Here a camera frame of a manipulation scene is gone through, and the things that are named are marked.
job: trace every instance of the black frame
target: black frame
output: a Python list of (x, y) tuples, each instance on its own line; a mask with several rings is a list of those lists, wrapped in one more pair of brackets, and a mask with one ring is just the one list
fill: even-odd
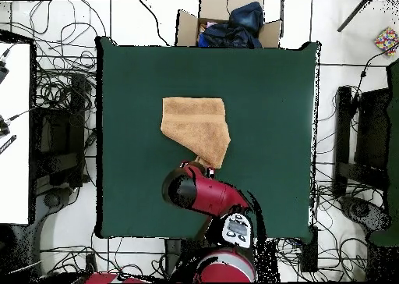
[[(23, 35), (18, 35), (15, 33), (11, 33), (7, 30), (0, 30), (0, 42), (9, 43), (9, 44), (28, 44), (30, 46), (30, 82), (29, 82), (29, 109), (33, 107), (34, 98), (36, 97), (36, 89), (37, 89), (37, 60), (36, 60), (36, 45), (34, 43), (34, 39), (25, 37)], [(34, 125), (34, 121), (32, 118), (31, 112), (29, 114), (29, 131), (32, 130), (32, 126)], [(34, 156), (33, 156), (33, 138), (32, 133), (29, 132), (29, 167), (31, 168), (34, 164)], [(29, 182), (28, 182), (28, 224), (34, 223), (35, 219), (35, 199), (36, 199), (36, 177), (34, 175), (33, 169), (29, 169)]]
[[(334, 171), (333, 171), (333, 195), (335, 197), (344, 196), (346, 193), (346, 186), (348, 183), (348, 179), (352, 179), (354, 181), (358, 181), (360, 183), (364, 183), (371, 187), (380, 190), (386, 190), (389, 186), (389, 179), (387, 175), (387, 151), (385, 153), (380, 154), (384, 157), (383, 162), (384, 165), (380, 165), (380, 167), (373, 167), (372, 164), (367, 162), (367, 156), (360, 156), (358, 153), (355, 156), (355, 164), (350, 164), (349, 161), (349, 139), (351, 132), (351, 119), (352, 119), (352, 103), (351, 103), (351, 88), (350, 87), (339, 87), (337, 92), (337, 114), (336, 114), (336, 126), (335, 126), (335, 141), (334, 141)], [(362, 107), (367, 105), (367, 100), (371, 98), (391, 98), (389, 89), (379, 89), (375, 91), (369, 91), (367, 93), (362, 94), (361, 104), (359, 106), (360, 109), (360, 119), (362, 118)], [(388, 105), (389, 100), (385, 100), (384, 105)], [(386, 123), (379, 123), (379, 125), (387, 128)], [(389, 140), (389, 135), (386, 130), (385, 135), (386, 139)], [(387, 150), (387, 144), (383, 143), (383, 146)]]

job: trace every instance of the floor tile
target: floor tile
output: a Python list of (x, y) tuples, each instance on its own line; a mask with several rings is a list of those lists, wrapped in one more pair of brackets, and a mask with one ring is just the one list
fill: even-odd
[(269, 23), (280, 19), (281, 0), (263, 0), (264, 21)]
[[(90, 175), (95, 180), (93, 162), (94, 159), (87, 159)], [(71, 202), (76, 199), (76, 195), (77, 191), (71, 195)], [(50, 215), (43, 226), (41, 249), (73, 245), (89, 246), (96, 223), (96, 197), (94, 185), (86, 183), (80, 188), (76, 203), (63, 208), (59, 213)]]
[[(381, 51), (374, 39), (387, 27), (399, 31), (399, 14), (393, 4), (374, 0), (340, 32), (338, 27), (361, 0), (313, 0), (312, 41), (322, 44), (320, 61), (365, 65)], [(387, 66), (397, 58), (381, 55), (372, 65)]]
[[(198, 16), (199, 0), (143, 0), (157, 17), (159, 33), (169, 45), (175, 44), (179, 9)], [(166, 44), (157, 35), (154, 16), (139, 0), (112, 1), (111, 36), (118, 45)]]
[[(47, 55), (75, 55), (80, 56), (83, 51), (95, 55), (94, 38), (108, 35), (110, 30), (110, 1), (49, 1), (42, 2), (14, 2), (12, 4), (12, 21), (26, 27), (15, 25), (13, 30), (18, 34), (32, 37), (30, 18), (34, 23), (34, 35), (42, 41), (38, 45), (38, 54)], [(62, 47), (57, 42), (63, 40)]]
[(109, 239), (110, 252), (164, 252), (163, 238), (115, 237)]
[(297, 274), (295, 273), (292, 266), (285, 264), (282, 261), (277, 262), (278, 272), (280, 274), (280, 282), (295, 282)]
[[(86, 267), (86, 258), (85, 254), (81, 253), (78, 254), (73, 253), (75, 256), (75, 261), (78, 264), (78, 269), (84, 269)], [(68, 252), (60, 252), (60, 253), (55, 253), (55, 252), (43, 252), (41, 253), (41, 269), (43, 271), (43, 275), (47, 274), (50, 270), (55, 268), (57, 265), (58, 267), (61, 267), (63, 264), (65, 264), (65, 269), (60, 268), (57, 269), (56, 272), (62, 273), (62, 272), (76, 272), (74, 267), (68, 266), (67, 264), (72, 264), (75, 265), (75, 261), (72, 258), (71, 254), (68, 254)]]
[(0, 29), (10, 30), (9, 22), (11, 17), (11, 4), (0, 2)]
[(284, 0), (284, 33), (281, 48), (297, 49), (309, 41), (312, 0)]

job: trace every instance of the green table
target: green table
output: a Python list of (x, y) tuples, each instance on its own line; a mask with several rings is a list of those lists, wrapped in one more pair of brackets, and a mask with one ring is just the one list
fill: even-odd
[(182, 96), (223, 98), (231, 143), (217, 179), (254, 194), (268, 236), (309, 237), (317, 43), (301, 50), (96, 43), (101, 236), (189, 238), (200, 230), (205, 215), (161, 196), (164, 177), (195, 158), (161, 133), (162, 98)]

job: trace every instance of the folded towel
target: folded towel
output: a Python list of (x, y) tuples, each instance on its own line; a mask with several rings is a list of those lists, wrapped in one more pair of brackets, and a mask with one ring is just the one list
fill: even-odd
[(162, 105), (162, 133), (219, 169), (230, 143), (222, 99), (169, 97)]

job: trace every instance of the black cable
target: black cable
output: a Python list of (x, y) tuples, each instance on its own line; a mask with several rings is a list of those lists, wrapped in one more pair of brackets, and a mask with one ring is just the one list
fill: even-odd
[(0, 60), (2, 59), (2, 58), (5, 58), (8, 54), (9, 54), (9, 51), (12, 49), (12, 47), (14, 46), (14, 45), (17, 45), (18, 43), (14, 43), (14, 44), (12, 44), (9, 48), (7, 48), (4, 52), (3, 52), (3, 54), (0, 56)]
[(141, 3), (141, 5), (143, 5), (143, 6), (153, 15), (153, 17), (154, 17), (154, 19), (155, 19), (155, 23), (157, 24), (157, 33), (158, 33), (158, 37), (166, 44), (166, 46), (170, 46), (170, 44), (168, 44), (168, 43), (166, 42), (166, 40), (164, 40), (164, 38), (159, 34), (158, 19), (157, 19), (157, 17), (155, 16), (154, 12), (152, 12), (152, 11), (150, 10), (150, 8), (149, 8), (146, 4), (143, 3), (143, 0), (139, 0), (139, 2)]
[(226, 0), (226, 10), (228, 11), (228, 0)]

